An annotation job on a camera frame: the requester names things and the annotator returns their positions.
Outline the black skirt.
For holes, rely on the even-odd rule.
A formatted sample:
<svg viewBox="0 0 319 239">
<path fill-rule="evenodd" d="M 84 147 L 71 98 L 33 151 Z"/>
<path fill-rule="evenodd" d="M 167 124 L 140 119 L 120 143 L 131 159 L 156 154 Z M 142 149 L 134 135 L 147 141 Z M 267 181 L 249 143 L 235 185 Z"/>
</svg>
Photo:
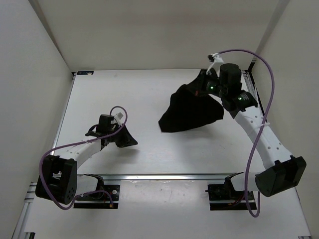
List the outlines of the black skirt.
<svg viewBox="0 0 319 239">
<path fill-rule="evenodd" d="M 199 128 L 224 117 L 223 106 L 209 95 L 198 97 L 182 85 L 170 97 L 168 109 L 159 119 L 161 132 L 182 132 Z"/>
</svg>

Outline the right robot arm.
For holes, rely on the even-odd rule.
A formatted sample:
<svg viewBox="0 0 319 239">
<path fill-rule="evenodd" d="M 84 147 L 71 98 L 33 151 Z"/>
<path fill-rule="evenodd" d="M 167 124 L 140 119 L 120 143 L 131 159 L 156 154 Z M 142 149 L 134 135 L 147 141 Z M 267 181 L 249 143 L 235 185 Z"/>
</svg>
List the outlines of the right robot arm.
<svg viewBox="0 0 319 239">
<path fill-rule="evenodd" d="M 220 66 L 219 74 L 214 69 L 201 69 L 188 88 L 196 97 L 219 97 L 224 109 L 256 144 L 265 170 L 253 174 L 253 186 L 262 195 L 271 197 L 296 187 L 307 163 L 303 157 L 293 156 L 263 122 L 258 102 L 242 89 L 241 76 L 238 65 L 226 63 Z"/>
</svg>

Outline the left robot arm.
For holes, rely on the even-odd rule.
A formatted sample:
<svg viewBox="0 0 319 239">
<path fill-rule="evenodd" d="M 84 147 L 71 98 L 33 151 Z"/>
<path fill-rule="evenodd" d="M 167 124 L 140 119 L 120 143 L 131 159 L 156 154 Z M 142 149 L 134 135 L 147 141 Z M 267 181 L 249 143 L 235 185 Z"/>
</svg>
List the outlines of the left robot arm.
<svg viewBox="0 0 319 239">
<path fill-rule="evenodd" d="M 70 146 L 62 155 L 46 155 L 41 162 L 36 196 L 54 201 L 62 208 L 81 199 L 112 201 L 111 193 L 105 189 L 100 175 L 78 175 L 77 171 L 110 143 L 118 148 L 138 144 L 122 118 L 122 113 L 114 116 L 100 115 L 98 124 L 89 128 L 86 133 L 87 140 Z"/>
</svg>

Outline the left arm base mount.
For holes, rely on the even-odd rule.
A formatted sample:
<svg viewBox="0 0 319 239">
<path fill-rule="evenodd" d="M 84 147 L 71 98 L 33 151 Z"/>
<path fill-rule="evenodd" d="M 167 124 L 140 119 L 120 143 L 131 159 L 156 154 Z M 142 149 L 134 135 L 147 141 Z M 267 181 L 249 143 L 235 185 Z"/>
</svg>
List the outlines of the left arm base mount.
<svg viewBox="0 0 319 239">
<path fill-rule="evenodd" d="M 78 175 L 75 195 L 79 195 L 73 204 L 75 209 L 118 209 L 120 183 L 99 175 Z"/>
</svg>

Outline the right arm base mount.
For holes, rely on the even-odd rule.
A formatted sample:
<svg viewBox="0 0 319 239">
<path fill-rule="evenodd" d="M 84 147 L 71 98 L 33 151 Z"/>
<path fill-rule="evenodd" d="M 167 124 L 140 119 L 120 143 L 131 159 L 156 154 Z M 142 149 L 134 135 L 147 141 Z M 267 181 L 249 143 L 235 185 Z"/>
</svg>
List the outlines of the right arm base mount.
<svg viewBox="0 0 319 239">
<path fill-rule="evenodd" d="M 236 191 L 231 179 L 236 174 L 229 175 L 222 184 L 208 184 L 205 192 L 208 193 L 211 211 L 247 211 L 244 191 Z"/>
</svg>

